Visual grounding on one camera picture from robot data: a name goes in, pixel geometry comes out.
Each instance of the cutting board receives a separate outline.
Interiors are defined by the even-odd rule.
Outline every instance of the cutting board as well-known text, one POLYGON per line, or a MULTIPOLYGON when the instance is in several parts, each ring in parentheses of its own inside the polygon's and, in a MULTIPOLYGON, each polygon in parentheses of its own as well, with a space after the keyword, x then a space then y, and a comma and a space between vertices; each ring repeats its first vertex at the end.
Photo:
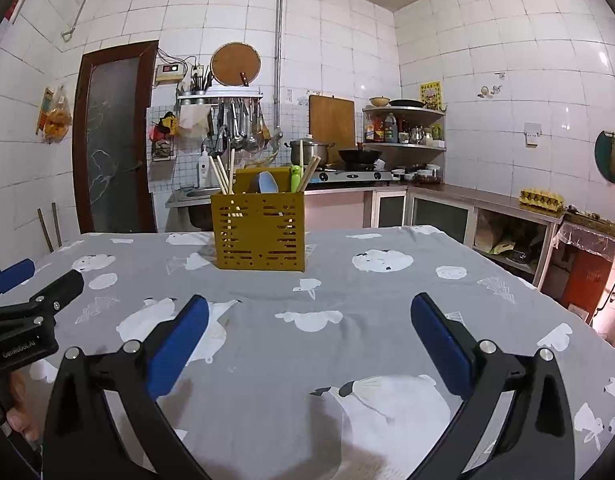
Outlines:
POLYGON ((328 164, 340 162, 339 150, 356 148, 354 101, 310 95, 309 132, 320 142, 334 142, 328 148, 328 164))

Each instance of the blue gripper pad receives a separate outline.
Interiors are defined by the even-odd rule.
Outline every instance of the blue gripper pad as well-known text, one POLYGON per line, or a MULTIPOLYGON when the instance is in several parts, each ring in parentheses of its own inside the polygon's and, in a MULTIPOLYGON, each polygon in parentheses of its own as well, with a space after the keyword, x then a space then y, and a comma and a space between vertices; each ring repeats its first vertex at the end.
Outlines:
POLYGON ((21 285, 25 280, 34 276, 34 262, 32 260, 22 260, 6 270, 0 272, 0 294, 5 294, 17 285, 21 285))
POLYGON ((200 296, 187 304, 176 318, 176 326, 148 364, 147 390, 150 398, 167 395, 208 327, 210 306, 200 296))
MULTIPOLYGON (((447 390, 463 400, 469 398, 474 389, 473 366, 457 339, 447 328, 450 323, 460 323, 447 320, 445 317, 440 319, 439 316, 443 314, 425 293, 414 297, 410 313, 412 325, 430 354, 447 390)), ((462 325, 460 329, 469 334, 462 325)))

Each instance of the plastic sheet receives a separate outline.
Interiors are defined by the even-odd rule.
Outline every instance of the plastic sheet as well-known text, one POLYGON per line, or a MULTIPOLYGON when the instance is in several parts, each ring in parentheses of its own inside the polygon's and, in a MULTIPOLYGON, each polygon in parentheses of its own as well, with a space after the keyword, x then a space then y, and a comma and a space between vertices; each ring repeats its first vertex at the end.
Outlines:
POLYGON ((558 246, 559 241, 596 254, 609 262, 614 261, 615 238, 600 231, 571 222, 563 222, 553 240, 554 247, 558 246))

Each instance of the wooden stick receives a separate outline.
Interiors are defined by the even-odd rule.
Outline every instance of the wooden stick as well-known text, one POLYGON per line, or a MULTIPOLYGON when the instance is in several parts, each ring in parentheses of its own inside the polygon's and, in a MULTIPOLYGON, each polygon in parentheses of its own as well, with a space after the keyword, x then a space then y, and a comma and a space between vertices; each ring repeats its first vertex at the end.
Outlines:
POLYGON ((235 158, 235 149, 232 148, 232 152, 230 153, 230 195, 233 195, 232 191, 232 183, 234 182, 234 158, 235 158))
POLYGON ((301 176, 303 176, 303 170, 305 170, 303 160, 303 139, 299 140, 299 166, 301 167, 301 176))
POLYGON ((54 247, 52 246, 52 242, 50 241, 50 235, 48 234, 48 230, 45 227, 45 222, 43 221, 43 213, 41 212, 41 209, 37 209, 36 211, 39 214, 39 222, 41 222, 41 229, 43 229, 43 236, 45 236, 45 243, 47 243, 48 249, 50 250, 50 252, 53 253, 54 247))
POLYGON ((302 193, 306 190, 308 182, 316 171, 316 167, 318 166, 319 162, 321 162, 321 157, 314 155, 312 157, 312 160, 310 160, 309 164, 307 165, 306 172, 303 174, 303 177, 301 177, 301 182, 299 182, 299 189, 297 189, 297 192, 302 193))
POLYGON ((230 183, 228 182, 228 174, 226 173, 226 167, 223 166, 223 161, 221 160, 220 156, 217 156, 217 166, 219 167, 219 171, 223 176, 223 183, 226 187, 226 191, 228 192, 228 194, 234 194, 233 192, 230 193, 229 191, 230 183))
POLYGON ((222 177, 222 176, 221 176, 221 174, 219 173, 219 170, 217 170, 217 165, 216 165, 216 163, 214 162, 214 157, 213 157, 213 156, 211 156, 211 157, 210 157, 210 166, 212 167, 212 171, 214 171, 214 176, 215 176, 215 177, 217 178, 217 180, 219 181, 219 187, 220 187, 220 189, 221 189, 221 192, 222 192, 224 195, 227 195, 228 193, 227 193, 227 191, 226 191, 225 186, 223 185, 223 177, 222 177))
POLYGON ((61 231, 59 230, 59 216, 57 215, 57 203, 52 202, 52 216, 54 217, 54 230, 57 232, 57 243, 59 247, 63 245, 61 241, 61 231))

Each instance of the round cutting board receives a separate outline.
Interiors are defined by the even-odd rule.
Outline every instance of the round cutting board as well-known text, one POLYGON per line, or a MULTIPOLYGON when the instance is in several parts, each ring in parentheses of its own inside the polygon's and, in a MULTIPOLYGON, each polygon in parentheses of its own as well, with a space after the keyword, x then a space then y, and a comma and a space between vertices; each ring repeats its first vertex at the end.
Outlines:
POLYGON ((214 79, 226 86, 243 86, 241 72, 250 84, 261 70, 261 58, 246 43, 228 43, 220 47, 210 61, 214 79))
POLYGON ((612 143, 615 142, 615 138, 608 137, 604 132, 599 133, 596 139, 596 145, 594 146, 594 159, 596 160, 596 167, 599 168, 601 175, 606 180, 615 184, 615 170, 611 168, 611 152, 612 143))

